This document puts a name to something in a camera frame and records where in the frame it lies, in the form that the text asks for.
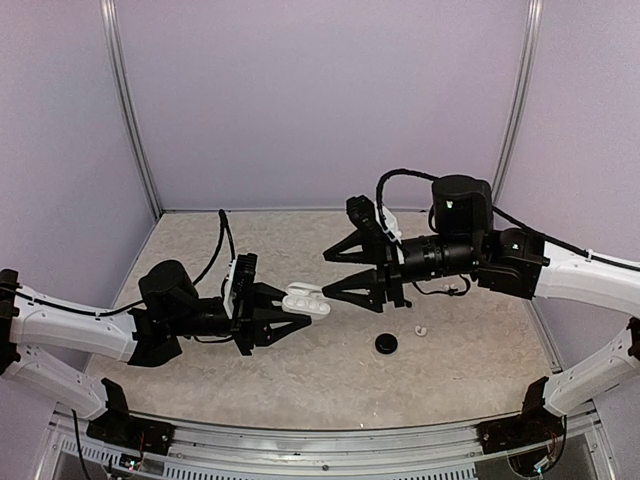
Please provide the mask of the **white earbud with black tip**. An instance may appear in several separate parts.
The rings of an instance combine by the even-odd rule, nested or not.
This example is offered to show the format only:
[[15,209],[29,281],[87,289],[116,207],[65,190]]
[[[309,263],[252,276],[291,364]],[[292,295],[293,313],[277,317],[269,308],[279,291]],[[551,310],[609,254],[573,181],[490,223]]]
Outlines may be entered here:
[[448,295],[453,296],[459,292],[459,289],[455,284],[449,284],[446,286],[445,291]]

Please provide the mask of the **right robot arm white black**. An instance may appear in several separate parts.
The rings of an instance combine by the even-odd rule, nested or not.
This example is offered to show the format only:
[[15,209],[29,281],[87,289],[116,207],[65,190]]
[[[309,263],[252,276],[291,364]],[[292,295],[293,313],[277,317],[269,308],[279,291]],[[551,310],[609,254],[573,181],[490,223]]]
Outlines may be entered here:
[[[383,204],[385,183],[395,176],[430,181],[430,236],[403,239]],[[539,232],[509,217],[492,202],[489,183],[467,175],[436,177],[395,169],[364,195],[346,202],[355,230],[327,249],[328,262],[364,264],[366,270],[323,287],[331,299],[380,312],[387,302],[406,305],[404,287],[420,281],[467,275],[480,288],[526,300],[563,299],[629,315],[628,325],[585,360],[532,384],[522,413],[511,426],[523,444],[535,442],[551,424],[587,400],[639,373],[639,266],[601,256]]]

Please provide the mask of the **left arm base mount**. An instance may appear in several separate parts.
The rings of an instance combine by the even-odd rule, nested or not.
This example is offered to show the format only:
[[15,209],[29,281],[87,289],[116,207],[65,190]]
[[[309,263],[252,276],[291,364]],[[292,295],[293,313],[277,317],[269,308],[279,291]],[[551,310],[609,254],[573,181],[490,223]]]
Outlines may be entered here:
[[158,455],[168,453],[174,433],[175,426],[168,422],[109,412],[90,420],[87,427],[87,435],[92,439]]

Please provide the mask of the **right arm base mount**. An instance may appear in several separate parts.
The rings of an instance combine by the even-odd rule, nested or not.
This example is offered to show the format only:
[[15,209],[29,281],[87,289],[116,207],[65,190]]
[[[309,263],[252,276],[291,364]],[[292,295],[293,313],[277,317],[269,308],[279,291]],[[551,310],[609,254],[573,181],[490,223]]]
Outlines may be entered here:
[[479,442],[485,455],[557,439],[564,435],[564,420],[523,420],[519,415],[481,422],[476,427]]

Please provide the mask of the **white earbud charging case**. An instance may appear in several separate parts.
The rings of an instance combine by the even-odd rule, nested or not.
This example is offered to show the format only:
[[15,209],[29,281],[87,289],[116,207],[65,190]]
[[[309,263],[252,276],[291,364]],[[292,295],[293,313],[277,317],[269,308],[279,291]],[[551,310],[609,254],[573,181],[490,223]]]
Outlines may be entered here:
[[303,282],[293,282],[285,288],[281,307],[285,312],[307,315],[312,319],[322,319],[331,313],[331,306],[321,287]]

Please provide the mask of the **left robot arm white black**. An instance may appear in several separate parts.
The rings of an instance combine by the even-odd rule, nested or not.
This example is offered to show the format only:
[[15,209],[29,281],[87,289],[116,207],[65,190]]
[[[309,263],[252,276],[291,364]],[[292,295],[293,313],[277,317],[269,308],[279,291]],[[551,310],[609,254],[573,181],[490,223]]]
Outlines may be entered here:
[[140,304],[123,310],[92,309],[50,298],[1,272],[1,376],[62,403],[83,419],[96,420],[121,445],[140,434],[122,389],[95,380],[44,352],[55,346],[156,368],[182,353],[184,337],[233,342],[244,356],[308,327],[311,316],[285,310],[285,292],[255,277],[255,255],[235,265],[227,292],[205,298],[176,260],[156,265],[139,282]]

